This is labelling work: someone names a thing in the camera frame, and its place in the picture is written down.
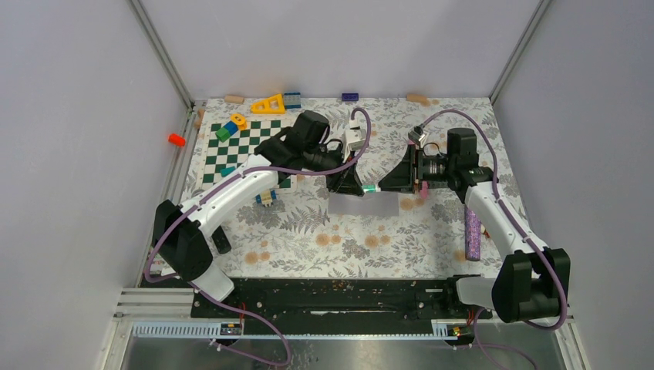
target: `teal block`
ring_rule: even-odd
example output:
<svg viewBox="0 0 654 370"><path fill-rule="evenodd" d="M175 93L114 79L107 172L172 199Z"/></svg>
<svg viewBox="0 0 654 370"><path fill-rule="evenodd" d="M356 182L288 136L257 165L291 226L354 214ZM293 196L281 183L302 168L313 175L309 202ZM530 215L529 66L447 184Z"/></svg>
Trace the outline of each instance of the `teal block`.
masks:
<svg viewBox="0 0 654 370"><path fill-rule="evenodd" d="M234 170L236 170L236 167L234 166L224 168L221 170L221 176L226 177L228 174L234 172Z"/></svg>

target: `purple cylinder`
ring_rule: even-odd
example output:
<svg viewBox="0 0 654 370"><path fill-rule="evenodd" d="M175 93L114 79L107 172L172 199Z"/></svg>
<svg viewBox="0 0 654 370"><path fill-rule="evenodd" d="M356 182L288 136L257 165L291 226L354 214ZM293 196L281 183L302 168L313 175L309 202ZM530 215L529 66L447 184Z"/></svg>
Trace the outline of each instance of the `purple cylinder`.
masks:
<svg viewBox="0 0 654 370"><path fill-rule="evenodd" d="M466 207L466 259L481 259L481 221L474 212Z"/></svg>

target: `chessboard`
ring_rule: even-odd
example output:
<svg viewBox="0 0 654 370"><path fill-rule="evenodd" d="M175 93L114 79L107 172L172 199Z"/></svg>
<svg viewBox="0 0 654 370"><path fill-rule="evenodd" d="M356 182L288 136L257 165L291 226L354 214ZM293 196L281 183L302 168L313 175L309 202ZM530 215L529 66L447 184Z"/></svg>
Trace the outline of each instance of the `chessboard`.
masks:
<svg viewBox="0 0 654 370"><path fill-rule="evenodd" d="M229 139L221 142L216 132L222 127L222 123L209 123L205 125L204 131L204 163L197 177L196 189L208 190L215 183L219 182L221 170L227 167L238 167L255 152L259 143L274 136L284 127L292 125L290 119L253 120L248 118L248 129L237 131ZM274 189L276 193L292 192L297 187L295 176L290 176Z"/></svg>

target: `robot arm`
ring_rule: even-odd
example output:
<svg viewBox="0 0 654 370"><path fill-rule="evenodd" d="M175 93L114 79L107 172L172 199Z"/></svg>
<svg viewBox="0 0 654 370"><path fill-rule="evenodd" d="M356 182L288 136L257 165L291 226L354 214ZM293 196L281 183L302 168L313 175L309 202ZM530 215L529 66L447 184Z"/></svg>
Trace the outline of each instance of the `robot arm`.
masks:
<svg viewBox="0 0 654 370"><path fill-rule="evenodd" d="M381 179L378 184L381 191L418 193L424 187L451 189L461 203L479 217L503 260L497 278L457 276L449 279L458 301L493 309L504 322L559 315L561 302L558 290L527 239L531 239L548 260L566 295L570 259L562 249L548 248L531 231L511 206L501 184L497 184L499 199L496 198L493 170L478 165L477 136L474 131L464 128L448 130L447 153L436 156L426 155L423 151L426 134L422 127L416 126L409 138L413 144L409 145L399 165ZM525 231L525 239L500 203Z"/></svg>
<svg viewBox="0 0 654 370"><path fill-rule="evenodd" d="M276 170L244 172L254 167L333 170L343 165L344 159L353 150L360 149L363 143L361 129L353 120L344 135L345 142L336 140L340 144L333 150L329 150L325 142L328 134L329 122L324 116L312 111L301 113L293 127L284 128L259 144L254 155L250 155L245 163L211 189L179 206L169 200L160 204L155 214L152 244L156 245L183 213L196 207L163 241L159 254L182 280L193 283L211 297L222 301L234 289L234 284L214 261L215 254L225 254L231 250L221 224L238 208L252 202L256 195L288 177L287 173ZM363 195L355 165L327 176L328 188L340 193ZM205 200L209 193L215 194Z"/></svg>

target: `white wall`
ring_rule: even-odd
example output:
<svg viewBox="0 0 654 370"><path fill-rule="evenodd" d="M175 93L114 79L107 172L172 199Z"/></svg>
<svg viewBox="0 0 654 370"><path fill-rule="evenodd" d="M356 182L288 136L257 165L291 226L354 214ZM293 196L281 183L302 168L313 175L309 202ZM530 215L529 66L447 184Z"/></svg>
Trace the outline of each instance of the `white wall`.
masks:
<svg viewBox="0 0 654 370"><path fill-rule="evenodd" d="M125 1L0 2L0 368L93 366L183 114Z"/></svg>
<svg viewBox="0 0 654 370"><path fill-rule="evenodd" d="M143 0L195 99L488 96L538 0Z"/></svg>
<svg viewBox="0 0 654 370"><path fill-rule="evenodd" d="M554 2L495 112L593 369L651 368L654 3Z"/></svg>

